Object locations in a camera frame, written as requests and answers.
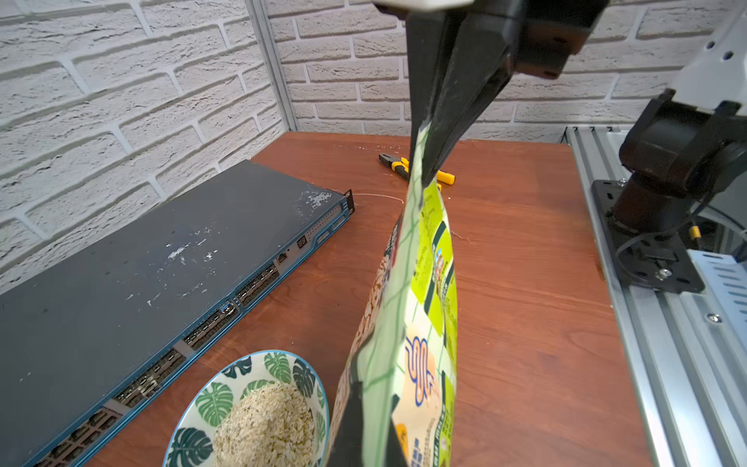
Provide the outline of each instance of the leaf-patterned bowl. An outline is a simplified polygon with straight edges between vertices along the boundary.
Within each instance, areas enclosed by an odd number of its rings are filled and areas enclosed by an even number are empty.
[[[171,435],[164,467],[212,467],[215,429],[249,391],[276,382],[296,385],[314,417],[313,466],[323,465],[329,435],[329,404],[316,371],[284,350],[264,350],[236,360],[200,390]]]

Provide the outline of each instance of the table surface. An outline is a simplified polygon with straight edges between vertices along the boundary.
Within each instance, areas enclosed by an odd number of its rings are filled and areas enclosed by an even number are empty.
[[[334,401],[406,192],[379,152],[407,156],[409,138],[286,133],[254,157],[321,187],[352,188],[355,214],[90,466],[160,465],[194,395],[258,350],[303,356]],[[459,301],[453,465],[649,466],[570,148],[460,141],[444,169],[456,175],[442,192]]]

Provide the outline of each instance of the brick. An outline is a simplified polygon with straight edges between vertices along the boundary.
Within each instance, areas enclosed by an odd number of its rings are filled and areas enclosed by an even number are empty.
[[[290,18],[271,19],[270,26],[273,29],[275,42],[293,40],[296,38],[296,29],[293,27],[293,20]]]
[[[41,238],[15,219],[0,223],[0,267],[10,264],[40,241]]]
[[[568,59],[565,71],[682,67],[702,46],[702,37],[589,44]]]
[[[409,101],[410,84],[407,82],[361,83],[361,100],[364,101]]]
[[[294,102],[293,112],[296,118],[314,118],[314,104]]]
[[[283,133],[285,133],[285,127],[281,123],[276,123],[271,128],[265,129],[249,143],[244,144],[220,161],[221,170],[228,169],[245,159],[251,159]]]
[[[591,99],[605,97],[612,85],[610,74],[563,74],[549,80],[529,75],[514,75],[498,94],[500,100],[514,99]]]
[[[0,18],[7,19],[7,18],[14,18],[18,16],[22,16],[23,12],[19,10],[19,8],[16,6],[15,3],[12,1],[3,1],[0,2]]]
[[[674,79],[677,72],[623,73],[612,97],[656,97]]]
[[[405,31],[364,34],[353,37],[356,57],[379,57],[381,55],[406,55]]]
[[[406,122],[365,122],[366,134],[388,134],[391,136],[410,136],[412,124]]]
[[[248,116],[263,111],[275,103],[273,88],[267,86],[263,90],[242,96],[230,105],[209,114],[199,121],[199,127],[208,139],[213,139],[244,121]]]
[[[277,105],[260,112],[257,114],[257,118],[259,119],[259,126],[262,129],[270,128],[272,125],[282,121]]]
[[[355,120],[299,120],[298,131],[317,133],[361,134],[361,123]]]
[[[477,118],[478,122],[510,122],[516,104],[513,102],[491,102]]]
[[[112,8],[0,25],[0,67],[16,68],[59,54],[145,39],[140,21],[128,5]]]
[[[248,118],[226,132],[222,137],[192,152],[184,160],[174,164],[156,176],[156,181],[168,194],[175,193],[208,166],[226,157],[249,139],[258,134],[253,118]]]
[[[395,102],[320,103],[317,115],[339,120],[399,120],[400,105]]]
[[[312,60],[350,58],[350,45],[346,37],[295,40],[277,44],[280,61],[284,64]]]
[[[251,44],[257,42],[252,19],[249,17],[229,21],[224,25],[224,27],[226,28],[226,36],[229,38],[231,47],[239,44]]]
[[[592,35],[589,36],[589,42],[626,38],[636,21],[638,9],[638,7],[608,7],[602,13]]]
[[[266,0],[264,6],[267,8],[267,15],[272,17],[325,10],[341,7],[344,4],[344,0]]]
[[[127,87],[91,94],[63,109],[19,120],[0,129],[0,170],[12,170],[106,123],[142,114],[175,95],[169,77],[155,75]]]
[[[652,5],[643,16],[638,37],[713,32],[737,3],[739,0],[685,0]]]
[[[497,125],[495,123],[473,123],[462,139],[529,141],[537,143],[559,143],[565,125]]]
[[[301,37],[394,29],[397,18],[380,13],[373,5],[355,10],[334,10],[296,18]]]
[[[45,11],[90,7],[91,5],[103,4],[104,0],[24,0],[24,3],[26,3],[26,6],[31,11],[41,13]]]
[[[634,123],[648,101],[531,102],[516,108],[517,122]]]
[[[201,185],[202,183],[207,182],[209,179],[212,179],[217,174],[218,174],[218,172],[214,168],[211,167],[211,168],[207,169],[204,173],[198,175],[194,179],[192,179],[189,182],[187,182],[187,184],[183,188],[180,188],[179,190],[177,190],[170,197],[170,199],[176,198],[178,196],[181,196],[184,193],[187,193],[192,188],[195,188],[197,185]]]
[[[216,79],[235,75],[249,65],[262,63],[262,52],[259,46],[239,46],[219,55],[209,55],[174,70],[176,80],[184,91],[215,82]]]
[[[156,34],[247,15],[247,6],[241,0],[156,0],[143,2],[140,7]]]
[[[207,89],[189,93],[167,102],[155,111],[121,125],[133,146],[144,146],[162,134],[170,133],[223,105],[244,90],[238,77],[217,82]]]
[[[286,83],[305,83],[306,74],[303,72],[303,65],[283,65]]]
[[[84,184],[66,191],[29,211],[28,217],[45,232],[59,232],[75,219],[90,216],[96,209],[141,185],[146,178],[178,161],[200,146],[193,128],[186,128],[130,155]]]
[[[270,83],[270,76],[267,74],[267,67],[264,64],[248,69],[241,75],[244,77],[244,82],[247,83],[247,91],[249,92]]]
[[[125,150],[111,133],[78,141],[1,180],[0,211],[48,197],[125,156]]]
[[[0,273],[0,293],[124,227],[157,205],[158,201],[158,194],[150,185],[138,188],[102,213]]]
[[[288,91],[294,101],[356,100],[356,86],[353,83],[289,84]]]
[[[16,72],[0,78],[0,120],[40,110],[83,93],[58,65]]]
[[[193,60],[225,47],[217,26],[189,34],[144,40],[124,49],[75,60],[78,71],[93,88],[106,87],[128,78]]]
[[[306,69],[312,81],[397,79],[400,76],[400,61],[397,58],[333,61],[307,64]]]

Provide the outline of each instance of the plastic bag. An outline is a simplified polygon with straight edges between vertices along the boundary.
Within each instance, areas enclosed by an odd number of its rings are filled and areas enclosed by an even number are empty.
[[[423,189],[418,134],[391,234],[340,377],[327,465],[448,466],[456,394],[456,286],[436,180]]]

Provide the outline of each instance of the white brick wall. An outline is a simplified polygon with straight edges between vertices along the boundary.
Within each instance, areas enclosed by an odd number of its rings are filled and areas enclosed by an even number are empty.
[[[405,29],[367,0],[264,0],[299,129],[410,132]],[[516,75],[466,137],[560,140],[632,124],[742,0],[613,0],[555,81]]]
[[[244,0],[3,0],[0,37],[0,293],[285,130]]]

